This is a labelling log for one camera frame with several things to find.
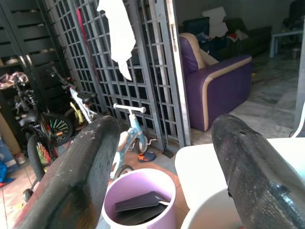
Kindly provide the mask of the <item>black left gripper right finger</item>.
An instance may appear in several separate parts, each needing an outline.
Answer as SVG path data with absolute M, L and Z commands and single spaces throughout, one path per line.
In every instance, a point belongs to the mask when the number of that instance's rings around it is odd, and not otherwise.
M 213 122 L 212 141 L 244 228 L 304 228 L 305 182 L 266 138 L 224 114 Z

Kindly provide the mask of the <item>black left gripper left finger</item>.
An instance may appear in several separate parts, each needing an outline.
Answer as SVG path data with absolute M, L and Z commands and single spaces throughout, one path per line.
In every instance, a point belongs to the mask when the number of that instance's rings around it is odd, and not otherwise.
M 16 229 L 94 229 L 109 183 L 120 127 L 96 119 L 51 164 L 16 220 Z

